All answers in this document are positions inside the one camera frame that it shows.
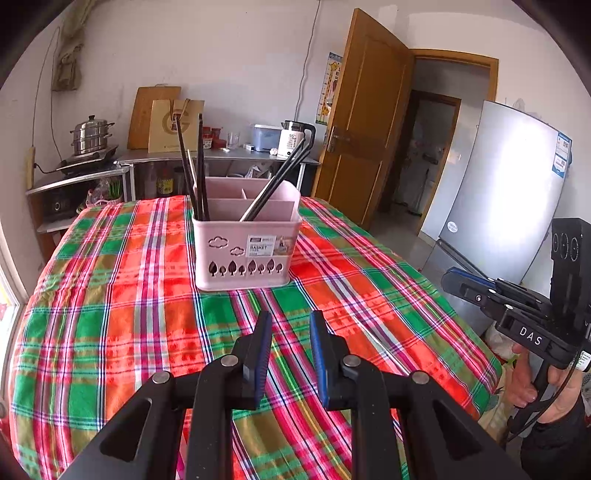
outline human hand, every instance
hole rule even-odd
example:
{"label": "human hand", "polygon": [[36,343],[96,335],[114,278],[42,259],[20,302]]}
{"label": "human hand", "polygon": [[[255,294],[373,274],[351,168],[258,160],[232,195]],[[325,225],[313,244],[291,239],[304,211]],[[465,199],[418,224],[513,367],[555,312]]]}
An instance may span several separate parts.
{"label": "human hand", "polygon": [[[519,353],[519,358],[511,380],[507,385],[507,400],[519,408],[527,406],[538,396],[538,392],[531,383],[531,368],[529,352],[519,344],[513,346],[513,351]],[[569,374],[570,368],[560,370],[556,367],[548,369],[548,383],[559,388]],[[575,369],[562,393],[554,403],[540,416],[540,423],[550,423],[564,417],[577,403],[583,384],[583,372]]]}

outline plastic container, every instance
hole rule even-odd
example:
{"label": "plastic container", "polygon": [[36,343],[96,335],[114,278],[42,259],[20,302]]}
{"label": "plastic container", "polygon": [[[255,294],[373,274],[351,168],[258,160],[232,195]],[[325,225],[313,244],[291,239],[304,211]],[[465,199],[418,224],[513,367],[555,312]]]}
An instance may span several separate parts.
{"label": "plastic container", "polygon": [[213,134],[210,127],[203,127],[203,149],[209,150],[212,147]]}
{"label": "plastic container", "polygon": [[272,148],[279,147],[282,127],[272,125],[255,125],[252,133],[252,143],[257,152],[268,152]]}
{"label": "plastic container", "polygon": [[254,222],[239,222],[267,179],[208,177],[211,220],[193,218],[195,284],[201,290],[266,288],[290,282],[300,231],[300,192],[284,181]]}

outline cutting board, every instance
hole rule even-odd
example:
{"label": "cutting board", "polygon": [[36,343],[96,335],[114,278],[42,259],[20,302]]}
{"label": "cutting board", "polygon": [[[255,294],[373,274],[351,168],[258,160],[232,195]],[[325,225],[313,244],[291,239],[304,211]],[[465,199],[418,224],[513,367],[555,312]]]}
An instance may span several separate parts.
{"label": "cutting board", "polygon": [[150,136],[150,117],[154,100],[175,100],[181,93],[181,87],[140,87],[135,95],[134,111],[129,122],[127,148],[148,148]]}

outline table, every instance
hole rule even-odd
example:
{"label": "table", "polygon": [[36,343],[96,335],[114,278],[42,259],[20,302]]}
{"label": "table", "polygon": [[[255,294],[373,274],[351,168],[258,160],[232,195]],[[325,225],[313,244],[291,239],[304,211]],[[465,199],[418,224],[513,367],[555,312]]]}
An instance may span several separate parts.
{"label": "table", "polygon": [[56,479],[155,371],[183,375],[229,353],[261,309],[273,322],[269,373],[259,410],[233,414],[236,479],[350,478],[349,415],[316,396],[312,310],[351,353],[384,371],[424,370],[473,417],[484,411],[501,374],[493,353],[425,277],[340,212],[302,198],[288,285],[207,293],[192,280],[189,205],[87,209],[45,267],[11,371],[15,454],[33,478]]}
{"label": "table", "polygon": [[[282,163],[285,160],[278,158],[276,155],[269,155],[266,152],[249,152],[244,148],[236,148],[225,152],[218,149],[208,149],[204,151],[205,160],[208,161],[272,161]],[[120,165],[129,166],[129,175],[131,177],[131,199],[137,200],[135,191],[135,166],[141,163],[147,163],[152,161],[167,161],[167,160],[181,160],[180,152],[163,152],[163,153],[148,153],[147,150],[128,150],[123,153],[117,162]],[[317,160],[310,157],[305,158],[300,164],[300,171],[298,173],[298,179],[296,187],[301,190],[301,184],[304,179],[304,173],[306,172],[307,165],[320,165]]]}

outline product label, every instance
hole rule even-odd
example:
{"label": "product label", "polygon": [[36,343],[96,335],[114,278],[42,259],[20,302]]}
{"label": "product label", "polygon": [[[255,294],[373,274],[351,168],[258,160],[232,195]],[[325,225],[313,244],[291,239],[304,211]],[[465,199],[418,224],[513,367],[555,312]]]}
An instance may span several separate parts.
{"label": "product label", "polygon": [[173,192],[173,179],[158,179],[156,182],[156,190],[160,195],[170,195]]}
{"label": "product label", "polygon": [[567,161],[569,159],[570,144],[571,141],[569,137],[561,133],[558,134],[558,140],[556,141],[556,154],[560,155]]}
{"label": "product label", "polygon": [[579,363],[577,363],[577,368],[584,372],[589,367],[589,363],[591,363],[591,354],[584,351],[581,352]]}
{"label": "product label", "polygon": [[567,137],[564,134],[558,133],[558,139],[556,140],[556,153],[554,155],[552,171],[562,179],[564,178],[564,172],[566,172],[566,167],[569,162],[571,145],[572,141],[569,137]]}
{"label": "product label", "polygon": [[274,256],[289,256],[293,252],[295,239],[288,236],[278,236],[273,249]]}
{"label": "product label", "polygon": [[249,235],[246,242],[247,257],[272,257],[276,235]]}
{"label": "product label", "polygon": [[564,172],[566,171],[566,160],[560,157],[559,155],[555,155],[554,165],[552,165],[552,171],[563,179]]}

